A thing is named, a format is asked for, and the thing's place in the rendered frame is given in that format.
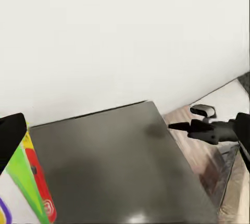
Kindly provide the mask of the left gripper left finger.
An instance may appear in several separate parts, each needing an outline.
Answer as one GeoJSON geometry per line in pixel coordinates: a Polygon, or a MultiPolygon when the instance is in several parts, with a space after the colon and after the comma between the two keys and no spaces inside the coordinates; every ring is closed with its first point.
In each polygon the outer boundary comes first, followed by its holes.
{"type": "Polygon", "coordinates": [[[0,175],[12,158],[27,130],[23,113],[0,118],[0,175]]]}

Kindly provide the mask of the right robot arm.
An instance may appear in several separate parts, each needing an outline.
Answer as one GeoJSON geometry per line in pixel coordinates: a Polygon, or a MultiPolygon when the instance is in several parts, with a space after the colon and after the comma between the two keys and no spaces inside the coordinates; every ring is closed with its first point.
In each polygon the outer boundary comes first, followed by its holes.
{"type": "Polygon", "coordinates": [[[204,116],[204,119],[192,119],[191,125],[190,122],[170,124],[168,128],[186,131],[189,138],[203,140],[212,145],[217,145],[218,142],[238,142],[240,153],[250,173],[250,154],[233,131],[235,119],[230,119],[229,122],[219,121],[216,107],[210,105],[193,105],[190,111],[204,116]]]}

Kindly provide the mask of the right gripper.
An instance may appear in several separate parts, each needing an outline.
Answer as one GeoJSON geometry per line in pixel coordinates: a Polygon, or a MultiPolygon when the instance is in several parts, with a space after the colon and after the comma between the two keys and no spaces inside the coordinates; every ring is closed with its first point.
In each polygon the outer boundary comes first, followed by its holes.
{"type": "Polygon", "coordinates": [[[182,122],[170,124],[168,128],[186,131],[189,138],[203,140],[212,145],[228,141],[230,138],[229,125],[224,121],[206,123],[202,120],[192,119],[191,125],[190,122],[182,122]]]}

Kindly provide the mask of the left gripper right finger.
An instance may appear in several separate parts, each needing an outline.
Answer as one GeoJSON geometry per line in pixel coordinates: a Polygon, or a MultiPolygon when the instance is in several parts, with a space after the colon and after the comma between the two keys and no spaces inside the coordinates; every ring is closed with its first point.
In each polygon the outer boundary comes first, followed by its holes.
{"type": "Polygon", "coordinates": [[[233,131],[250,154],[250,114],[238,113],[233,131]]]}

